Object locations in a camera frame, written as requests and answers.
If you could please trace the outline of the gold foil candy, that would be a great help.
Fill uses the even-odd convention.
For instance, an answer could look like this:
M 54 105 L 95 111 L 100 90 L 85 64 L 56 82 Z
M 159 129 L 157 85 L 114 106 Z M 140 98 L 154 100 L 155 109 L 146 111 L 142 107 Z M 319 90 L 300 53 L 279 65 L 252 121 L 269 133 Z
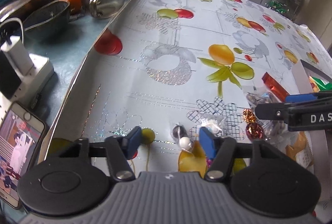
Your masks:
M 257 122 L 256 116 L 251 109 L 243 110 L 243 119 L 247 123 L 245 133 L 249 140 L 262 140 L 264 138 L 263 127 Z

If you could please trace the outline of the beige wrapped snack packet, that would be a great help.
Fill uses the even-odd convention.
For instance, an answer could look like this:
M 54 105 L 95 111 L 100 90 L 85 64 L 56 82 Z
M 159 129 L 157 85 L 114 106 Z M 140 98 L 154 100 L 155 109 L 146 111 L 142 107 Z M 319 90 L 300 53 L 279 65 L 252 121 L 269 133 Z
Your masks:
M 286 145 L 285 152 L 288 157 L 304 168 L 308 168 L 314 163 L 306 134 L 303 131 L 296 134 L 295 141 L 292 144 Z

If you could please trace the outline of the fruit pattern tablecloth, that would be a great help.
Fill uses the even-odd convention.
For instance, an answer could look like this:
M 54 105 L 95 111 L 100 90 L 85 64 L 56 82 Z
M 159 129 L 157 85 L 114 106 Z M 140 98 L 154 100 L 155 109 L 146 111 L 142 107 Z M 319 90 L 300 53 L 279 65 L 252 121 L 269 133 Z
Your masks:
M 221 133 L 247 141 L 247 92 L 269 74 L 290 94 L 305 61 L 331 74 L 331 57 L 312 34 L 249 0 L 129 0 L 94 42 L 75 74 L 52 138 L 102 142 L 139 126 L 149 135 L 130 161 L 135 173 L 202 172 L 172 138 L 185 127 L 198 139 L 215 117 Z

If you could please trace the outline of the white shallow cardboard box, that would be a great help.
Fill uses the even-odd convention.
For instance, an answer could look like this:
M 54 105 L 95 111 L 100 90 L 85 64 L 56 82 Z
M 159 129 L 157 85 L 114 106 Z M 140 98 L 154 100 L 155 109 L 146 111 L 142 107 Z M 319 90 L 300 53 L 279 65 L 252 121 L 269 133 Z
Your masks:
M 331 82 L 331 75 L 300 60 L 292 68 L 292 74 L 300 93 L 298 111 L 302 130 L 309 132 L 316 174 L 331 172 L 331 92 L 315 96 L 310 77 Z

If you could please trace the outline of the white power strip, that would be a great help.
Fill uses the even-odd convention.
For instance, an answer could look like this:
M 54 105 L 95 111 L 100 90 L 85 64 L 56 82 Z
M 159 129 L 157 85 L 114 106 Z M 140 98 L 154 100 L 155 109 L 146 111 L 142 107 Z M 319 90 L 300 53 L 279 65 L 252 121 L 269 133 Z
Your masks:
M 25 107 L 31 107 L 33 101 L 37 98 L 37 94 L 41 93 L 54 74 L 54 66 L 48 57 L 33 53 L 30 53 L 29 56 L 34 66 L 25 76 L 21 75 L 18 70 L 15 71 L 21 79 L 21 85 L 9 100 L 1 94 L 1 112 L 8 110 L 15 101 L 20 102 Z

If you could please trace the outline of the clear sunflower seed packet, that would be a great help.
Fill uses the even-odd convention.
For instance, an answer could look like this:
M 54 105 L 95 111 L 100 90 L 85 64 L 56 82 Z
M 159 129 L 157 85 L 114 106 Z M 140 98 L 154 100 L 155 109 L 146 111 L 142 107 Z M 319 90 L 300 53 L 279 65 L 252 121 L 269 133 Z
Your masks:
M 274 119 L 273 105 L 279 103 L 277 97 L 266 87 L 254 85 L 243 87 L 244 96 L 257 122 L 263 127 L 265 137 L 276 137 L 285 129 L 285 123 Z

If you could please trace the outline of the smartphone showing video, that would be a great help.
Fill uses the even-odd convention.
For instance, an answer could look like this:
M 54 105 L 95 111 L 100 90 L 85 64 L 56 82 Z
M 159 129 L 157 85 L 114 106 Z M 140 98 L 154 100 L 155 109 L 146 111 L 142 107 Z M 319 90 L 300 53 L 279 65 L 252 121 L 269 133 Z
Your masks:
M 47 126 L 21 103 L 14 102 L 1 117 L 1 199 L 20 207 L 17 186 L 34 165 Z

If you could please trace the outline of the dark metal bowl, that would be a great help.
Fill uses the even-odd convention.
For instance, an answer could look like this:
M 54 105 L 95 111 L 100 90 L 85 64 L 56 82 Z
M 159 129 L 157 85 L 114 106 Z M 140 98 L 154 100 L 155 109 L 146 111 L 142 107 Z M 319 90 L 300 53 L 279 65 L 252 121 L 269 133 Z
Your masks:
M 70 3 L 67 0 L 55 0 L 34 11 L 23 22 L 24 35 L 40 42 L 62 32 L 70 19 Z

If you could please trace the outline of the clear round candies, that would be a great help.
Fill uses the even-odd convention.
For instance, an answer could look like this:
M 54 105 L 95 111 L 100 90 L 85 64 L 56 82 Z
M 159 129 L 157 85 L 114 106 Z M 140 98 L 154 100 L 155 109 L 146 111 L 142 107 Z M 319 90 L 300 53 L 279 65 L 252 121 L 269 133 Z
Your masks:
M 191 153 L 194 148 L 194 142 L 188 135 L 185 127 L 177 124 L 173 127 L 171 136 L 181 150 Z

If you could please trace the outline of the long orange stick packet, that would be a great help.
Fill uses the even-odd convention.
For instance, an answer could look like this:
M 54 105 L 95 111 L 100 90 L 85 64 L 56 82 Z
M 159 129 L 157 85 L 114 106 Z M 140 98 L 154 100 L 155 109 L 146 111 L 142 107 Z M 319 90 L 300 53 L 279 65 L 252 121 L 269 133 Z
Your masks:
M 281 101 L 284 102 L 289 93 L 268 72 L 262 76 L 265 86 Z

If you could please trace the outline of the white charger plug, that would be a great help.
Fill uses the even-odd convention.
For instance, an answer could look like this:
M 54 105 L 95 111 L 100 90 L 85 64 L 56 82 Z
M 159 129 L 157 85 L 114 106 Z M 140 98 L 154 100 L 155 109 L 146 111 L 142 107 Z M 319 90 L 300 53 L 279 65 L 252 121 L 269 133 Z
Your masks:
M 1 46 L 1 51 L 23 76 L 28 75 L 34 66 L 32 59 L 19 36 L 11 36 L 9 40 L 6 40 Z

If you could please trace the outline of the green candies on cart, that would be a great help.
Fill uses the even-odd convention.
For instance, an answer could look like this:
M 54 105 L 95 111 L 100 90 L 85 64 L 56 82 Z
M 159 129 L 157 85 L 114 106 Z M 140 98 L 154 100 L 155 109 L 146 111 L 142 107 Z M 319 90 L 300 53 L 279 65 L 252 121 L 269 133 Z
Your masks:
M 266 6 L 267 8 L 272 9 L 273 11 L 280 14 L 285 14 L 289 12 L 289 10 L 287 9 L 287 5 L 278 1 L 269 1 L 268 3 L 266 3 Z

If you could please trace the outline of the green snack bag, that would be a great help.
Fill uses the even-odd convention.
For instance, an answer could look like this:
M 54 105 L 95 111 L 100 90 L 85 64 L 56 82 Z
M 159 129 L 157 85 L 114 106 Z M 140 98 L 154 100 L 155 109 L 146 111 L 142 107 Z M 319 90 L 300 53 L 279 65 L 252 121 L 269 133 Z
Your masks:
M 310 85 L 313 89 L 313 92 L 331 91 L 332 90 L 332 84 L 328 83 L 328 82 L 325 82 L 322 79 L 309 76 L 309 81 L 310 81 Z

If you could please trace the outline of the small clear candy packet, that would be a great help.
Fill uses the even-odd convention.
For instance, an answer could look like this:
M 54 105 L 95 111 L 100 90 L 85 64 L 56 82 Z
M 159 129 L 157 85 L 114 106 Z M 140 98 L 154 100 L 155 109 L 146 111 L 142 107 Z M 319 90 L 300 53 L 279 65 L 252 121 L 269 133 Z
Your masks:
M 217 137 L 223 136 L 224 119 L 201 119 L 201 126 L 207 128 L 212 134 Z

